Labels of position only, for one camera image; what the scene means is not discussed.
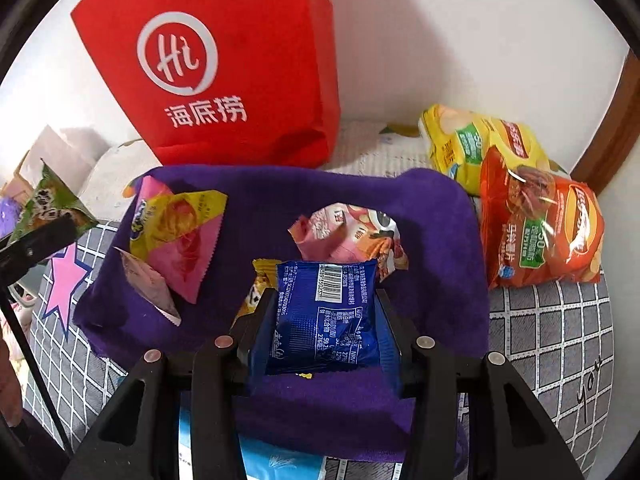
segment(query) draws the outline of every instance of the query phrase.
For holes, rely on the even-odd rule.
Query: blue snack packet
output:
[[[267,373],[353,370],[378,365],[376,260],[277,266],[278,313]]]

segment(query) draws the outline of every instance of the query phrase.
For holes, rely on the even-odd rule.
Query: brown door frame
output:
[[[640,60],[629,52],[609,110],[571,176],[602,192],[640,136]]]

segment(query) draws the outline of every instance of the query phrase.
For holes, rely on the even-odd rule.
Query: metal rivet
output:
[[[159,350],[147,350],[145,353],[145,361],[147,363],[155,363],[162,357],[162,352]]]
[[[229,348],[234,343],[234,339],[229,335],[221,335],[216,338],[214,343],[218,348]]]
[[[488,359],[492,365],[496,366],[502,366],[503,364],[505,364],[505,362],[507,362],[506,357],[500,352],[491,352]]]
[[[415,340],[415,343],[420,348],[431,349],[436,346],[436,342],[433,337],[429,337],[428,335],[421,335],[418,339]]]

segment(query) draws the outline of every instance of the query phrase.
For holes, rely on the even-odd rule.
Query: light blue package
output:
[[[180,396],[178,471],[180,480],[193,480],[191,468],[191,394]],[[240,436],[247,480],[324,480],[326,457],[282,449]]]

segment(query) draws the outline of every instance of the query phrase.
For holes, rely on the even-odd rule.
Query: pink snack wrapper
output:
[[[301,216],[289,233],[304,260],[354,264],[375,258],[380,280],[409,267],[396,222],[373,209],[331,204],[311,218]]]
[[[169,288],[196,303],[220,234],[226,195],[215,190],[173,194],[151,176],[142,180],[131,223],[130,252]]]

